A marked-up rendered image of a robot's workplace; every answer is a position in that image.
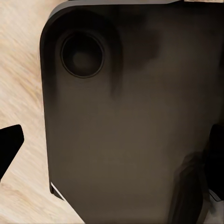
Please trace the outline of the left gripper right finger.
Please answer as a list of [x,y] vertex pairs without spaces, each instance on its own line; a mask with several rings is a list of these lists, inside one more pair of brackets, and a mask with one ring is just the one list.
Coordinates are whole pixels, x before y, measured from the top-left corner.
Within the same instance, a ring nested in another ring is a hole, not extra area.
[[210,132],[209,140],[224,162],[224,126],[214,124]]

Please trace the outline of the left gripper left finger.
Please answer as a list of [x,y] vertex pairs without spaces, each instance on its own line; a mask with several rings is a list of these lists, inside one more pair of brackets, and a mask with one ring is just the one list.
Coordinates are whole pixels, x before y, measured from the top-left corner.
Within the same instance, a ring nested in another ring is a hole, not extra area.
[[0,129],[0,180],[24,142],[20,124]]

